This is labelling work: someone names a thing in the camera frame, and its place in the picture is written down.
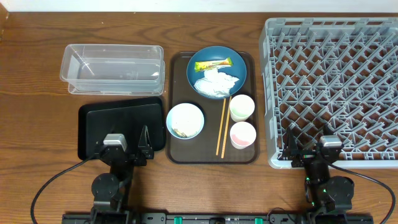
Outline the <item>light blue bowl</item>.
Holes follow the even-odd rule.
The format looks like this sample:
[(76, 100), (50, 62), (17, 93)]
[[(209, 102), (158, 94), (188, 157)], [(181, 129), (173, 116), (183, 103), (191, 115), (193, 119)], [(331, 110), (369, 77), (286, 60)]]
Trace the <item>light blue bowl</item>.
[[(205, 117), (199, 107), (191, 103), (181, 103), (174, 106), (167, 114), (166, 126), (169, 133), (177, 139), (192, 139), (203, 129)], [(176, 135), (174, 129), (178, 129), (187, 135), (181, 138)]]

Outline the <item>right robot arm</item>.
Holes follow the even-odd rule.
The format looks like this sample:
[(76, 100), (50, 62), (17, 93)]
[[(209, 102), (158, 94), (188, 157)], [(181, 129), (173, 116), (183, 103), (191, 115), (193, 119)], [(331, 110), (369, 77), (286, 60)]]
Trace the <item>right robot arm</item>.
[(352, 209), (354, 182), (348, 177), (330, 175), (329, 165), (338, 160), (343, 143), (328, 127), (323, 132), (313, 149), (301, 149), (292, 130), (286, 130), (287, 147), (282, 156), (292, 161), (293, 168), (305, 169), (305, 196), (313, 206), (297, 215), (294, 223), (348, 223), (346, 211)]

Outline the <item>dark blue plate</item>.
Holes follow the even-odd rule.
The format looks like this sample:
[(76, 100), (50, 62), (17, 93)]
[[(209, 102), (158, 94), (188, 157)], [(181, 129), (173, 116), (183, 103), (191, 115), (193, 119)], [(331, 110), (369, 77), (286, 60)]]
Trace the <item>dark blue plate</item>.
[[(226, 96), (224, 98), (228, 98), (231, 95), (235, 94), (238, 90), (242, 88), (244, 85), (244, 82), (246, 81), (247, 77), (247, 66), (242, 58), (235, 50), (228, 48), (228, 47), (223, 47), (223, 46), (211, 46), (211, 47), (206, 47), (204, 49), (199, 50), (197, 53), (195, 53), (191, 59), (189, 60), (189, 63), (187, 65), (187, 80), (190, 84), (190, 86), (196, 91), (194, 88), (194, 84), (198, 79), (201, 79), (204, 77), (204, 72), (196, 72), (194, 69), (195, 62), (201, 62), (201, 61), (210, 61), (210, 60), (223, 60), (230, 57), (233, 66), (232, 67), (225, 67), (225, 68), (219, 68), (219, 72), (225, 72), (228, 75), (231, 75), (233, 77), (239, 78), (239, 81), (236, 82), (235, 86), (232, 87), (230, 90), (230, 95)], [(223, 98), (210, 98), (213, 100), (220, 100)]]

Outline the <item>rice leftovers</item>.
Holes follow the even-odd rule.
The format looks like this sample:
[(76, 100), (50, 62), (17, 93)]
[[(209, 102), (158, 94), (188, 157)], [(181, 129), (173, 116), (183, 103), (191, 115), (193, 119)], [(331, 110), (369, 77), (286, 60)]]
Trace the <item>rice leftovers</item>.
[(180, 136), (181, 138), (186, 138), (187, 135), (183, 132), (180, 132), (178, 129), (174, 129), (174, 132), (176, 133), (176, 135)]

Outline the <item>yellow green snack wrapper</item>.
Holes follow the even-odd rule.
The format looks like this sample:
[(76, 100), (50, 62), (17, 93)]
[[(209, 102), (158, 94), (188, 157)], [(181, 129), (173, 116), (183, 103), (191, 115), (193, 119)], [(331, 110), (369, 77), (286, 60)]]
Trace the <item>yellow green snack wrapper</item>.
[(230, 57), (223, 60), (210, 60), (195, 62), (194, 69), (196, 72), (204, 72), (206, 70), (219, 69), (225, 67), (232, 67), (233, 62)]

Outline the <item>cream white cup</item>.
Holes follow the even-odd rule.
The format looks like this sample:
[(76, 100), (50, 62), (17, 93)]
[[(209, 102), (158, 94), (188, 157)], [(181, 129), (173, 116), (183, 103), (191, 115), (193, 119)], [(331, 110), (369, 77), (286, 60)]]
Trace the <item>cream white cup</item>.
[(247, 95), (234, 96), (229, 106), (231, 119), (235, 122), (247, 120), (253, 114), (254, 109), (254, 100)]

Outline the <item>pink cup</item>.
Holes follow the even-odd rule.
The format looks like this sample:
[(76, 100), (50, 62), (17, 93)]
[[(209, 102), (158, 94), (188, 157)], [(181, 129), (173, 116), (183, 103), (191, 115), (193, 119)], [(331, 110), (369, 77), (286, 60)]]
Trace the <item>pink cup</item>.
[(254, 143), (257, 132), (252, 124), (241, 121), (232, 125), (229, 135), (233, 147), (244, 149)]

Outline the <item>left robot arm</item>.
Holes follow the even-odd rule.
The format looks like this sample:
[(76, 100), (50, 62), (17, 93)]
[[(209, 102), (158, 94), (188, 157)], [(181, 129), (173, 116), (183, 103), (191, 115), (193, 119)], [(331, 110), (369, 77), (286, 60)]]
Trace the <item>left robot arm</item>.
[(134, 215), (127, 208), (133, 169), (154, 158), (148, 127), (143, 126), (136, 151), (128, 151), (123, 134), (108, 134), (95, 155), (110, 171), (97, 176), (91, 185), (94, 202), (89, 222), (133, 223)]

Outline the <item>white tissue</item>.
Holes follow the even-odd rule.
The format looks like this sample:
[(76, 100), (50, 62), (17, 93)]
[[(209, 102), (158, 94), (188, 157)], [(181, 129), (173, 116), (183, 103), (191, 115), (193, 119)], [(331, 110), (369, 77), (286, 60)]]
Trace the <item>white tissue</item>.
[(209, 98), (224, 98), (230, 95), (230, 90), (238, 81), (239, 78), (218, 69), (205, 70), (204, 77), (195, 82), (194, 88)]

